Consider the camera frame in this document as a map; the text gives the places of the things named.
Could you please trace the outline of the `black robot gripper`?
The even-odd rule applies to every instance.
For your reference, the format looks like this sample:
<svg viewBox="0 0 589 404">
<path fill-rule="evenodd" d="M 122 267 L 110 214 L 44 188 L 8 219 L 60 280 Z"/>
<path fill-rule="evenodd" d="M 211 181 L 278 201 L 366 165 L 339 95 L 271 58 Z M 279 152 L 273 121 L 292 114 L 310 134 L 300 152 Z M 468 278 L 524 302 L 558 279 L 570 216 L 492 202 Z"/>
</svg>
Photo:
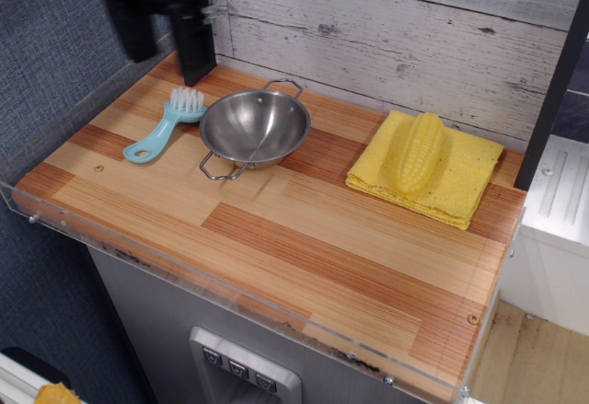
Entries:
<svg viewBox="0 0 589 404">
<path fill-rule="evenodd" d="M 209 0 L 105 0 L 122 48 L 134 63 L 157 55 L 151 15 L 170 17 L 186 86 L 216 67 L 212 26 L 205 24 Z"/>
</svg>

